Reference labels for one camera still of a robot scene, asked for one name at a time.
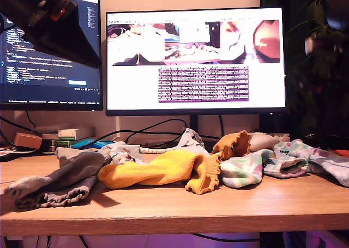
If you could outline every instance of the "yellow sock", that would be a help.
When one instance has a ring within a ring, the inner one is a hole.
[[[98,174],[98,178],[106,187],[120,189],[133,184],[163,185],[193,178],[186,189],[202,194],[213,191],[218,185],[221,153],[211,156],[195,154],[184,150],[174,150],[155,158],[148,165],[134,162],[107,165]]]
[[[215,144],[212,154],[222,152],[222,161],[231,157],[242,157],[250,152],[251,136],[244,130],[235,134],[223,136],[218,143]]]

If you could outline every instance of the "cable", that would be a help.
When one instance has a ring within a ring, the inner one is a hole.
[[[4,32],[5,30],[5,21],[2,15],[0,14],[0,35]]]
[[[8,31],[8,30],[11,30],[11,29],[13,29],[13,28],[16,28],[17,27],[17,25],[12,25],[12,26],[9,26],[9,27],[7,27],[7,28],[4,28],[4,32],[5,31]]]
[[[50,245],[51,245],[50,241],[51,241],[51,236],[48,235],[48,236],[47,236],[47,242],[46,242],[46,248],[49,248],[49,247],[50,247]]]
[[[5,31],[11,30],[15,27],[17,27],[17,25],[12,25],[12,26],[5,28],[5,20],[2,17],[2,15],[0,14],[0,34],[2,34]]]
[[[258,238],[258,239],[236,239],[236,240],[220,239],[220,238],[211,237],[211,236],[207,236],[207,235],[203,235],[203,234],[199,234],[199,233],[192,233],[192,235],[195,235],[195,236],[198,236],[198,237],[202,237],[202,238],[205,238],[205,239],[209,239],[209,240],[213,240],[213,241],[221,241],[223,243],[252,243],[252,242],[263,240],[261,238]]]
[[[0,151],[1,152],[4,152],[4,153],[7,153],[7,154],[31,154],[31,153],[34,153],[37,149],[35,150],[32,150],[32,151],[26,151],[26,152],[18,152],[18,151],[6,151],[6,150],[3,150],[3,151]]]
[[[10,124],[10,125],[13,125],[13,126],[15,126],[15,127],[18,127],[18,128],[24,129],[24,130],[26,130],[26,131],[30,131],[30,132],[32,132],[32,131],[33,131],[33,130],[32,130],[32,129],[30,129],[30,128],[24,127],[24,126],[19,125],[19,124],[15,124],[15,123],[13,123],[13,122],[11,122],[11,121],[9,121],[9,120],[7,120],[7,119],[3,118],[2,116],[0,116],[0,120],[4,121],[4,122],[6,122],[6,123],[8,123],[8,124]]]
[[[223,126],[223,119],[222,119],[222,115],[218,115],[219,116],[219,120],[220,120],[220,130],[221,130],[221,136],[224,136],[224,126]]]
[[[78,147],[77,149],[82,149],[86,146],[90,146],[91,144],[94,144],[95,142],[98,142],[99,140],[104,139],[105,137],[117,134],[119,132],[135,132],[135,133],[139,133],[139,134],[147,134],[147,135],[181,135],[178,132],[146,132],[146,131],[135,131],[135,130],[118,130],[118,131],[114,131],[114,132],[110,132],[109,134],[106,134],[104,136],[101,136],[95,140],[93,140],[92,142],[89,142],[83,146]]]
[[[14,143],[12,143],[12,142],[4,135],[3,132],[1,132],[1,130],[0,130],[0,136],[1,136],[2,138],[4,138],[5,141],[8,142],[9,144],[11,144],[12,146],[16,146]]]
[[[144,244],[143,248],[147,248],[150,237],[151,237],[151,234],[148,234],[148,238],[147,238],[146,243]]]
[[[37,126],[32,122],[31,118],[29,117],[28,111],[26,111],[26,113],[27,113],[27,117],[28,117],[29,122],[30,122],[32,125],[34,125],[34,129],[35,129]]]
[[[83,236],[82,236],[82,235],[79,235],[79,237],[80,237],[81,242],[82,242],[83,245],[85,246],[85,248],[89,248],[88,245],[87,245],[87,243],[85,242],[85,239],[83,238]]]
[[[172,139],[172,140],[170,140],[170,141],[168,141],[168,142],[166,142],[166,143],[156,144],[156,145],[154,145],[154,146],[150,146],[149,148],[155,148],[155,147],[159,147],[159,146],[165,146],[165,145],[167,145],[167,144],[169,144],[169,143],[174,142],[175,140],[177,140],[178,138],[180,138],[182,135],[183,135],[183,134],[178,135],[175,139]]]
[[[220,137],[216,137],[216,136],[210,136],[210,135],[199,135],[199,136],[204,138],[209,138],[209,139],[220,140]]]
[[[164,124],[164,123],[167,123],[167,122],[170,122],[170,121],[180,121],[180,122],[183,122],[184,125],[185,125],[185,128],[187,127],[187,126],[186,126],[186,122],[185,122],[184,120],[182,120],[182,119],[177,119],[177,118],[173,118],[173,119],[168,119],[168,120],[166,120],[166,121],[162,121],[162,122],[160,122],[160,123],[154,124],[154,125],[149,126],[149,127],[147,127],[147,128],[143,128],[142,130],[139,130],[139,131],[145,131],[145,130],[148,130],[148,129],[150,129],[150,128],[153,128],[153,127],[155,127],[155,126],[158,126],[158,125],[160,125],[160,124]],[[128,143],[130,137],[131,137],[131,136],[134,136],[135,134],[138,134],[138,132],[134,132],[133,134],[129,135],[129,136],[126,138],[125,143]]]

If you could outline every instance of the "computer monitor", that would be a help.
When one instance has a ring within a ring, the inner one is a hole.
[[[280,8],[106,14],[108,116],[285,109]]]
[[[101,55],[100,0],[72,0],[79,23],[96,53]],[[5,27],[12,22],[5,20]],[[0,109],[101,111],[101,69],[94,69],[32,49],[23,31],[0,35]]]

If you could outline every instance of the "white cable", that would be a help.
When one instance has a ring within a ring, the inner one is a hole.
[[[37,149],[35,150],[32,150],[32,151],[27,151],[27,152],[17,152],[17,151],[6,151],[6,150],[3,150],[3,151],[0,151],[0,153],[7,153],[7,154],[31,154],[31,153],[34,153]]]

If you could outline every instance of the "wall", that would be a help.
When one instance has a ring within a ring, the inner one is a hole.
[[[105,60],[105,12],[107,11],[132,11],[132,10],[171,10],[171,9],[199,9],[199,8],[230,8],[230,7],[258,7],[260,0],[101,0],[103,59]],[[97,135],[104,135],[116,130],[115,117],[105,116],[105,112],[53,112],[30,111],[30,117],[36,125],[53,125],[59,123],[73,123],[94,125]],[[23,111],[2,111],[1,116],[31,127]],[[142,129],[169,117],[120,117],[121,129]],[[189,117],[183,117],[189,123]],[[259,126],[258,116],[224,116],[225,133],[241,129],[255,130]],[[199,133],[211,136],[220,136],[220,122],[217,116],[202,116],[198,120]],[[164,124],[158,131],[180,132],[181,124]],[[2,131],[13,140],[18,129],[1,123]]]

